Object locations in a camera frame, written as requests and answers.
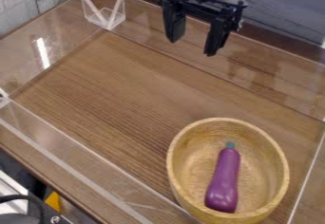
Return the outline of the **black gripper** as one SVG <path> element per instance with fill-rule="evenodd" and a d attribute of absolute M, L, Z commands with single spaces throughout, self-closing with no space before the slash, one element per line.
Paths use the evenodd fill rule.
<path fill-rule="evenodd" d="M 162 18 L 165 34 L 171 43 L 175 43 L 186 32 L 186 14 L 181 2 L 193 6 L 194 12 L 206 12 L 209 17 L 219 15 L 225 19 L 215 18 L 205 44 L 205 54 L 214 56 L 223 48 L 230 30 L 240 30 L 242 26 L 242 12 L 248 7 L 245 0 L 162 0 Z"/>

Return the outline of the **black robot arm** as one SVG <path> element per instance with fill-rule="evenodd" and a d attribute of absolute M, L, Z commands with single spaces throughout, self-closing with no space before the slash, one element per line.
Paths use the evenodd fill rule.
<path fill-rule="evenodd" d="M 244 0 L 161 0 L 165 35 L 175 43 L 186 34 L 187 16 L 210 24 L 205 51 L 214 56 L 229 35 L 242 27 Z"/>

